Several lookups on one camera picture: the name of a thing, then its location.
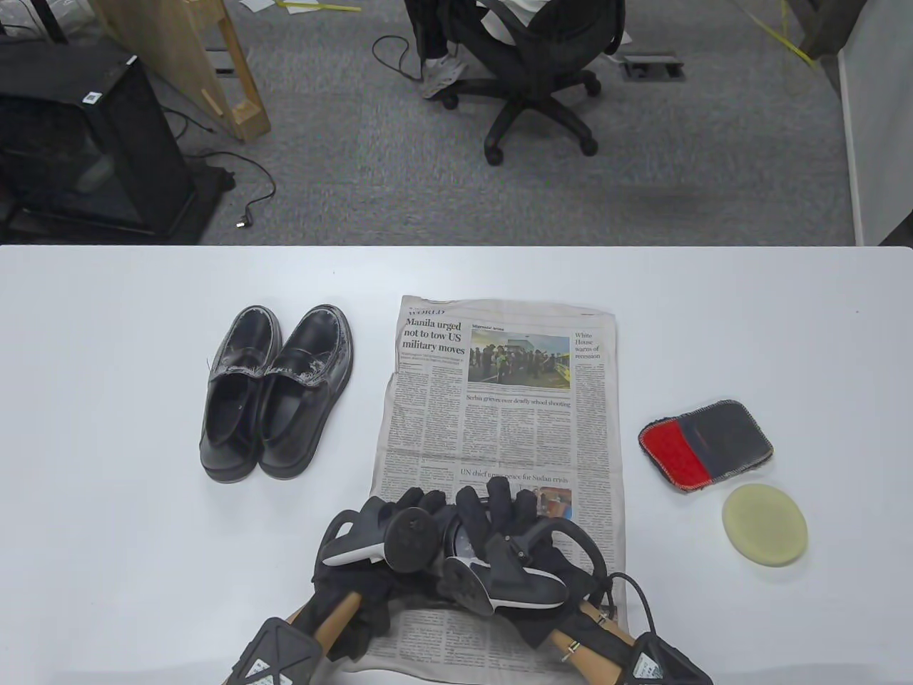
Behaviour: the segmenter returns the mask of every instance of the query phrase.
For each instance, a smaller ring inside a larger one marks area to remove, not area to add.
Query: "loafer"
[[[295,478],[308,467],[351,374],[349,323],[330,304],[314,307],[264,374],[260,467],[267,474]]]
[[[209,374],[200,462],[221,483],[243,479],[257,465],[257,425],[264,372],[282,344],[276,315],[247,307],[237,315],[215,353]]]

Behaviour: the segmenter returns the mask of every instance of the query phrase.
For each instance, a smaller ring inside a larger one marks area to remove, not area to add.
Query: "gray carpet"
[[[371,56],[381,34],[412,38],[402,0],[346,0],[360,14],[252,14],[228,0],[273,124],[248,145],[193,128],[188,152],[229,149],[276,177],[277,196],[225,159],[238,188],[210,244],[847,245],[852,213],[840,100],[727,0],[628,0],[631,51],[674,50],[687,82],[630,84],[604,58],[602,96],[561,95],[600,143],[594,158],[557,124],[526,112],[488,166],[482,140],[500,104],[456,111]],[[777,0],[747,0],[771,24]],[[394,60],[394,43],[382,55]],[[472,72],[484,69],[469,57]],[[406,65],[415,70],[415,58]],[[177,109],[202,116],[162,84]]]

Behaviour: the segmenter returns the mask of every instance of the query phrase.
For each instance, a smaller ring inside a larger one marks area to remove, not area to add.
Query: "shoe sole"
[[[242,464],[238,469],[207,469],[203,467],[206,475],[217,483],[238,483],[247,478],[250,472],[257,467],[257,461],[250,464]]]
[[[422,97],[425,100],[431,100],[441,90],[443,90],[445,88],[450,88],[450,86],[452,86],[457,81],[459,81],[460,77],[466,73],[466,70],[468,69],[468,67],[469,67],[468,64],[464,64],[456,71],[453,71],[452,73],[450,73],[445,79],[441,80],[440,83],[436,84],[437,86],[439,86],[439,88],[436,88],[435,90],[423,90]]]
[[[349,331],[349,340],[352,340],[352,327],[349,325],[349,320],[345,318],[345,314],[340,311],[340,318],[345,322],[345,327]],[[314,459],[314,455],[317,454],[317,447],[320,445],[320,438],[323,437],[323,427],[326,426],[327,419],[330,418],[330,414],[333,412],[333,408],[336,406],[336,403],[339,401],[339,398],[342,396],[342,392],[346,389],[346,386],[349,384],[349,379],[352,377],[352,368],[355,365],[355,343],[352,342],[352,348],[349,352],[349,368],[346,369],[345,376],[342,377],[342,383],[340,388],[336,391],[335,395],[330,398],[330,408],[324,413],[320,418],[320,423],[317,426],[317,433],[314,436],[314,449],[310,453],[305,453],[301,458],[299,463],[295,463],[292,466],[282,467],[281,469],[276,469],[274,467],[267,466],[262,461],[260,463],[260,468],[263,469],[263,472],[266,473],[271,478],[276,480],[292,480],[297,478],[304,472],[308,466],[310,466],[311,461]]]

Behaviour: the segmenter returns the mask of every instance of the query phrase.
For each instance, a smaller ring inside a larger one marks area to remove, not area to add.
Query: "newspaper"
[[[405,297],[372,494],[396,499],[418,485],[452,501],[465,485],[485,494],[491,476],[505,475],[515,489],[536,492],[542,515],[578,523],[609,569],[623,570],[617,378],[610,314]],[[575,564],[591,568],[575,543],[555,537]],[[500,618],[427,609],[394,613],[390,634],[347,669],[470,685],[580,678],[554,647],[530,651]]]

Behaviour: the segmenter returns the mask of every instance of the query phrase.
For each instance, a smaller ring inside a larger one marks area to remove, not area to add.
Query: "black glove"
[[[456,512],[467,532],[472,548],[485,561],[485,546],[492,535],[521,535],[541,517],[536,513],[536,496],[521,490],[511,500],[510,483],[503,476],[488,481],[488,515],[476,491],[466,486],[456,494]],[[568,588],[568,600],[553,609],[516,609],[499,607],[497,613],[517,629],[523,640],[537,648],[549,634],[568,618],[580,612],[585,597],[599,589],[590,574],[569,562],[551,541],[540,541],[530,550],[529,567],[558,576]]]
[[[408,507],[424,509],[434,516],[445,504],[446,496],[440,490],[425,494],[420,488],[411,488],[398,502],[387,502],[381,516],[383,520]],[[291,624],[310,635],[346,596],[352,592],[362,596],[358,612],[327,654],[333,661],[342,657],[359,659],[372,638],[385,635],[390,630],[388,604],[391,599],[406,595],[439,597],[436,591],[438,578],[430,572],[398,574],[383,561],[372,564],[364,560],[343,566],[327,566],[318,555],[313,582],[314,597]]]

